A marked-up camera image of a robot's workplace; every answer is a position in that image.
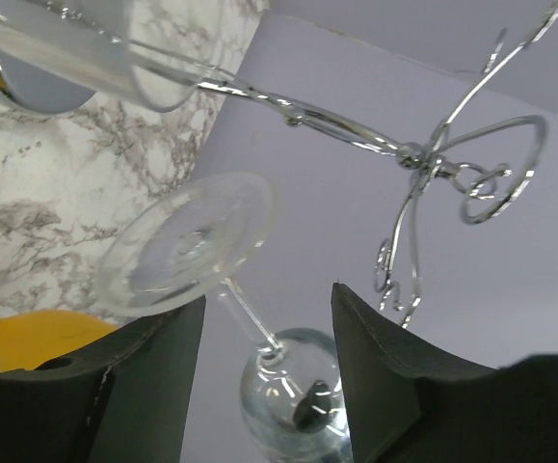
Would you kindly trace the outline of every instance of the lavender wall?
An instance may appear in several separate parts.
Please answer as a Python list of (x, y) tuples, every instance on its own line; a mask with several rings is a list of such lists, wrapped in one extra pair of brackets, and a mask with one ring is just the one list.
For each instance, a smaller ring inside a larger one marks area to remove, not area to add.
[[(422, 142), (465, 84), (383, 50), (295, 19), (267, 15), (241, 75), (274, 92), (325, 106), (401, 141)], [(525, 103), (484, 93), (455, 133), (524, 114)], [(500, 366), (558, 351), (558, 116), (535, 181), (506, 213), (468, 227), (460, 197), (438, 181), (421, 203), (424, 302), (412, 330), (470, 360)], [(456, 160), (516, 164), (531, 133), (493, 136), (453, 150)], [(276, 328), (332, 329), (332, 283), (371, 304), (372, 264), (391, 231), (408, 174), (393, 160), (352, 149), (306, 128), (288, 128), (262, 106), (231, 100), (199, 157), (195, 177), (247, 170), (269, 177), (279, 218), (238, 277)], [(403, 262), (407, 256), (400, 256)], [(402, 274), (408, 275), (403, 266)], [(186, 430), (183, 463), (261, 462), (238, 411), (249, 353), (235, 321), (210, 301)]]
[[(552, 0), (273, 0), (272, 7), (278, 13), (306, 19), (452, 72), (478, 71), (504, 27), (509, 28), (507, 43), (515, 46), (544, 17), (551, 3)], [(545, 40), (495, 76), (491, 88), (558, 113), (558, 23)]]

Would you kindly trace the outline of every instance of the curled wire hook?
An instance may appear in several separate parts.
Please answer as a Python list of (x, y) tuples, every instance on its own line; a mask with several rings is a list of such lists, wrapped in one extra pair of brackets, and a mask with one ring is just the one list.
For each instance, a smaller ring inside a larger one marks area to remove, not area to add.
[(548, 133), (546, 120), (542, 116), (523, 116), (521, 118), (509, 119), (508, 121), (504, 121), (502, 123), (494, 123), (493, 125), (489, 125), (479, 130), (474, 130), (467, 133), (466, 135), (462, 135), (460, 137), (452, 139), (442, 145), (439, 149), (438, 152), (444, 152), (463, 143), (467, 143), (475, 139), (491, 135), (494, 132), (508, 130), (510, 128), (515, 128), (522, 125), (533, 125), (535, 129), (534, 142), (531, 146), (529, 154), (527, 155), (527, 159), (522, 165), (522, 169), (517, 174), (516, 178), (510, 183), (501, 197), (479, 214), (471, 214), (469, 212), (469, 208), (475, 200), (494, 199), (496, 196), (498, 196), (495, 194), (496, 191), (492, 191), (488, 196), (485, 197), (481, 195), (482, 189), (486, 185), (490, 185), (491, 182), (497, 177), (507, 177), (511, 174), (512, 171), (509, 169), (509, 166), (507, 164), (502, 163), (491, 171), (481, 173), (478, 178), (473, 180), (469, 187), (465, 188), (465, 190), (463, 191), (465, 198), (463, 200), (463, 203), (461, 204), (461, 219), (466, 224), (482, 224), (487, 220), (496, 217), (506, 208), (508, 208), (508, 206), (512, 202), (514, 202), (524, 191), (524, 189), (527, 187), (527, 184), (535, 175), (536, 168), (538, 167), (540, 158), (542, 157), (542, 151), (545, 147), (545, 141)]
[[(380, 293), (381, 301), (379, 310), (383, 311), (385, 302), (393, 295), (392, 308), (395, 311), (405, 311), (401, 326), (407, 328), (412, 315), (422, 300), (422, 278), (420, 276), (420, 259), (417, 246), (417, 205), (418, 200), (422, 196), (422, 192), (428, 183), (428, 178), (422, 173), (418, 173), (412, 182), (412, 188), (403, 201), (403, 205), (398, 213), (392, 237), (385, 239), (379, 249), (377, 255), (377, 263), (375, 265), (375, 291)], [(412, 257), (412, 296), (409, 304), (405, 305), (401, 301), (401, 285), (393, 279), (394, 262), (398, 249), (398, 242), (403, 228), (403, 222), (407, 215), (408, 209), (410, 214), (410, 253)]]
[(504, 27), (503, 29), (501, 29), (501, 32), (497, 36), (497, 39), (494, 41), (494, 49), (491, 55), (489, 55), (489, 59), (484, 65), (482, 72), (480, 72), (482, 75), (486, 75), (489, 72), (491, 72), (492, 67), (496, 63), (497, 58), (499, 58), (499, 55), (501, 54), (501, 48), (503, 48), (503, 43), (504, 43), (503, 40), (506, 38), (506, 34), (508, 34), (508, 29)]
[(535, 43), (541, 39), (544, 34), (550, 29), (554, 22), (558, 18), (558, 0), (552, 2), (542, 23), (536, 27), (532, 32), (527, 34), (525, 39), (521, 41), (512, 51), (510, 51), (503, 59), (498, 60), (500, 54), (501, 46), (503, 45), (503, 38), (505, 37), (505, 32), (502, 33), (497, 38), (495, 42), (495, 48), (489, 59), (487, 60), (487, 65), (484, 67), (484, 71), (480, 79), (469, 89), (465, 96), (459, 101), (455, 108), (449, 113), (449, 115), (441, 121), (438, 128), (433, 132), (431, 137), (432, 140), (438, 138), (438, 132), (445, 131), (448, 129), (448, 125), (451, 124), (461, 111), (465, 109), (465, 106), (473, 99), (477, 93), (482, 90), (482, 88), (512, 59), (519, 54), (520, 51), (527, 48), (532, 43)]

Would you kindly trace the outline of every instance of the white marble countertop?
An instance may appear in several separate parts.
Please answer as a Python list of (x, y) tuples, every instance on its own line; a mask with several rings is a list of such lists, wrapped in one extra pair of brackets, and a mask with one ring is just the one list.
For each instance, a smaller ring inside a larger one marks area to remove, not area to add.
[[(236, 71), (266, 0), (227, 0), (215, 63)], [(118, 231), (184, 183), (222, 104), (195, 94), (170, 114), (96, 95), (37, 119), (0, 106), (0, 316), (101, 315), (93, 270)]]

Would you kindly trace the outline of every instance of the ceiling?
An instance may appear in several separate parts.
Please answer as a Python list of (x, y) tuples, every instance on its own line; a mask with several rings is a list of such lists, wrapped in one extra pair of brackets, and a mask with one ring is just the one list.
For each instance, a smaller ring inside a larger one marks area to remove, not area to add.
[[(272, 8), (457, 76), (473, 78), (499, 31), (514, 46), (551, 0), (274, 0)], [(558, 22), (490, 89), (558, 114)]]

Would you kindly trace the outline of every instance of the glass stem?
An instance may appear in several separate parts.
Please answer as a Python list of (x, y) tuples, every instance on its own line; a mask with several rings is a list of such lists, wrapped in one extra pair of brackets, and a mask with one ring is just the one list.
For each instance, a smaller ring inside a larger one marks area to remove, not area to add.
[(264, 357), (279, 355), (280, 344), (275, 339), (274, 333), (266, 328), (254, 312), (238, 282), (225, 278), (221, 284), (216, 286), (215, 290), (217, 299), (227, 306), (233, 317), (251, 338), (256, 349)]

